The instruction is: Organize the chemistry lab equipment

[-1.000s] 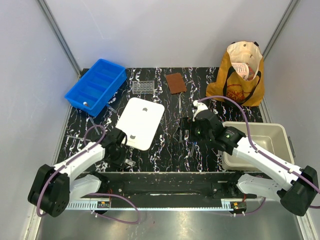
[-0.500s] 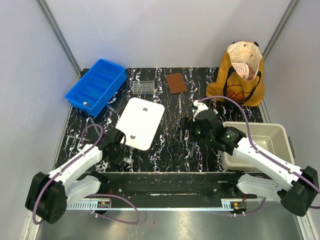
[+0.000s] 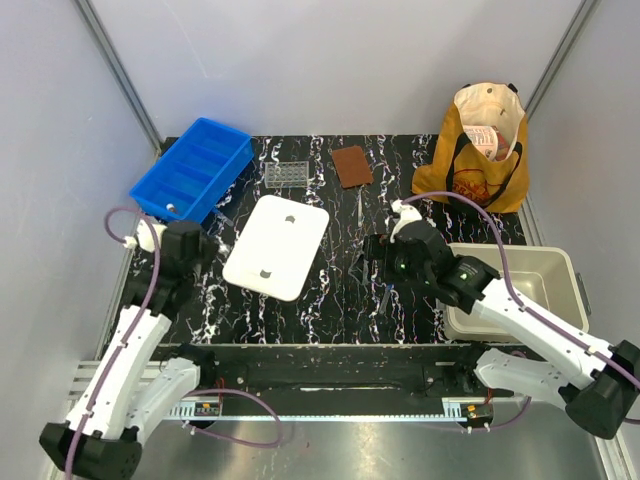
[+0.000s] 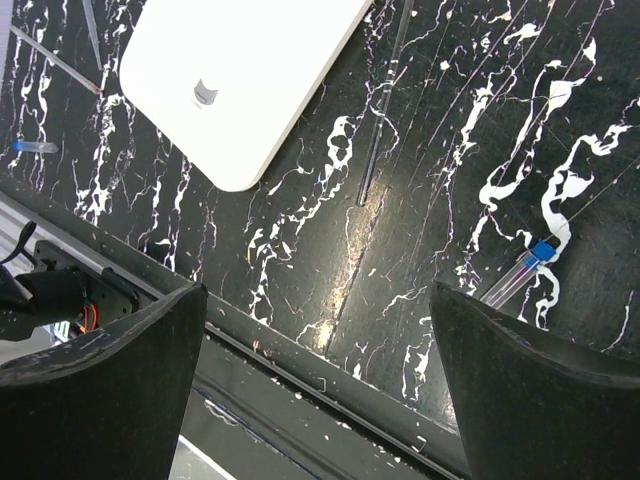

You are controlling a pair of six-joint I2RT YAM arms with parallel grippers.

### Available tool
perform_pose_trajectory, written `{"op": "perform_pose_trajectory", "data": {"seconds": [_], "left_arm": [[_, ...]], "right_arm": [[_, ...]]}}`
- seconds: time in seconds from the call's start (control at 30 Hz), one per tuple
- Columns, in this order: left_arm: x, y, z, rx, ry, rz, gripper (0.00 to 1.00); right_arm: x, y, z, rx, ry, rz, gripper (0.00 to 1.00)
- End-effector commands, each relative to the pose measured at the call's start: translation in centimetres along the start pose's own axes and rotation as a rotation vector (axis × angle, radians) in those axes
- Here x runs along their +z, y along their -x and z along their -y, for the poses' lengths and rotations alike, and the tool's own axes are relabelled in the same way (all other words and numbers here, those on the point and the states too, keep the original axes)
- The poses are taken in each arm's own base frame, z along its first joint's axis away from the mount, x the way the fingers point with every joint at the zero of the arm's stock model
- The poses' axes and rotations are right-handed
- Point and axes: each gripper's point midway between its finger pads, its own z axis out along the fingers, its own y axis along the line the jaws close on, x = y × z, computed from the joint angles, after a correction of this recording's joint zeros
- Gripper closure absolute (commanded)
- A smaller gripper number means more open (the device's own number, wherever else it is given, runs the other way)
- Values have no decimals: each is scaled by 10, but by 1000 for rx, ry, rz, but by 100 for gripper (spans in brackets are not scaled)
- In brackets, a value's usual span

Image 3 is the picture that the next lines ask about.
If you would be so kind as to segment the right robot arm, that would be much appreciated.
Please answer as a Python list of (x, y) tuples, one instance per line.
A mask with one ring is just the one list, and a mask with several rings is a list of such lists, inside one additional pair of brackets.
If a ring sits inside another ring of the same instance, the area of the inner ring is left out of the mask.
[(395, 234), (373, 234), (363, 245), (386, 283), (408, 284), (468, 315), (491, 322), (526, 345), (538, 360), (490, 348), (459, 366), (456, 387), (476, 396), (487, 387), (509, 390), (563, 410), (586, 432), (612, 439), (639, 397), (639, 349), (612, 345), (571, 326), (518, 291), (505, 270), (452, 249), (424, 221)]

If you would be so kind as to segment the blue capped test tube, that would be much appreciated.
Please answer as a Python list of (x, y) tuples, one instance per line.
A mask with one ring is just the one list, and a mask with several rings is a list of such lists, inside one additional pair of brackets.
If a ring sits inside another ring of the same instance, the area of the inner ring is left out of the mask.
[(380, 303), (378, 305), (378, 309), (377, 309), (377, 315), (378, 316), (382, 316), (382, 317), (386, 317), (387, 316), (387, 306), (389, 304), (389, 301), (391, 299), (392, 296), (392, 292), (393, 292), (393, 285), (392, 284), (387, 284), (385, 287), (385, 291), (384, 294), (380, 300)]

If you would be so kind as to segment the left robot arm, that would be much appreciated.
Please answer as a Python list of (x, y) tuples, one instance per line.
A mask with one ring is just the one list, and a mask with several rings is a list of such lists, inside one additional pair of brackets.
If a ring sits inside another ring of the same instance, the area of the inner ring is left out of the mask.
[(181, 344), (146, 386), (140, 380), (159, 342), (190, 300), (215, 246), (194, 222), (141, 223), (134, 245), (156, 265), (125, 292), (116, 331), (87, 388), (66, 419), (47, 423), (39, 444), (67, 477), (129, 479), (151, 434), (188, 393), (217, 381), (212, 352)]

